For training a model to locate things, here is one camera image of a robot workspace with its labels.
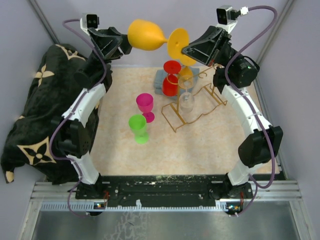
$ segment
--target black blanket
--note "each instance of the black blanket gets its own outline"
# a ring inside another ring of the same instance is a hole
[[[44,54],[33,79],[21,117],[13,124],[1,156],[7,183],[14,180],[14,170],[28,164],[44,173],[52,184],[77,181],[69,161],[55,160],[49,152],[53,133],[51,120],[61,116],[75,101],[82,88],[74,72],[86,59],[68,44],[51,46]],[[86,128],[94,142],[98,110],[92,111]]]

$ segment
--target camera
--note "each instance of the camera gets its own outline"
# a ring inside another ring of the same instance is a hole
[[[99,17],[96,14],[84,13],[82,14],[83,27],[85,29],[94,28],[97,29],[99,23]]]
[[[233,7],[230,5],[223,5],[216,9],[219,24],[228,25],[233,21],[231,18],[232,9]]]

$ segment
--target metal frame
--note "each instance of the metal frame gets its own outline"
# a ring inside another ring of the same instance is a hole
[[[259,184],[265,185],[268,181],[258,181]],[[21,240],[31,240],[38,215],[40,211],[69,211],[67,199],[69,190],[73,187],[74,182],[68,182],[61,185],[52,185],[50,182],[36,182],[32,191],[29,207],[25,216],[24,225],[20,234]],[[105,209],[94,209],[97,203],[103,203],[103,199],[76,199],[76,193],[71,194],[71,209],[78,212],[225,212],[228,202],[239,202],[240,199],[221,199],[216,201],[215,207],[143,207],[140,201],[136,206],[128,207],[106,207]],[[304,207],[303,198],[295,180],[275,180],[268,189],[259,189],[256,202],[290,202],[292,215],[296,223],[299,236],[302,240],[315,240],[315,235],[310,229],[310,222]]]
[[[48,33],[49,37],[51,38],[51,40],[53,41],[53,43],[54,44],[59,44],[60,41],[59,41],[55,31],[51,27],[49,21],[47,20],[45,14],[42,12],[42,9],[40,8],[39,4],[37,3],[37,0],[27,0],[27,1],[29,2],[31,8],[33,9],[34,14],[41,21],[43,27],[47,31],[47,33]]]
[[[277,38],[278,32],[281,29],[281,26],[283,25],[284,21],[287,19],[289,14],[291,13],[291,10],[293,9],[295,3],[296,3],[296,0],[287,0],[287,2],[285,3],[282,12],[279,14],[279,17],[278,17],[278,20],[277,20],[275,26],[271,30],[270,36],[266,40],[266,43],[264,44],[257,60],[255,61],[258,65],[260,65],[262,63],[262,61],[264,60],[272,43]]]

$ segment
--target pink wine glass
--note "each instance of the pink wine glass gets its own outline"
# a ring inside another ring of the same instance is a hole
[[[151,112],[154,108],[154,97],[151,94],[141,93],[136,97],[136,104],[140,111],[143,112],[142,115],[148,124],[155,120],[155,115]]]

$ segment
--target metal floor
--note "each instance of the metal floor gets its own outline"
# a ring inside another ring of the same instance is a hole
[[[39,212],[33,240],[299,240],[290,203],[255,202],[237,217],[224,212],[103,212],[79,218]]]

